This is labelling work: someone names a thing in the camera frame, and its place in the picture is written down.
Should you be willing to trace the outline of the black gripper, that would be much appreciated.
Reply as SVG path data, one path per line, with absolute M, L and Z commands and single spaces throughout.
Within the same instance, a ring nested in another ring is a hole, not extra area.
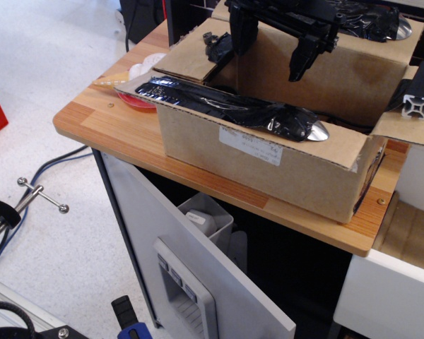
M 298 38 L 290 59 L 290 82 L 300 81 L 319 52 L 331 52 L 346 17 L 327 1 L 226 1 L 230 12 L 232 47 L 243 56 L 254 44 L 258 24 Z

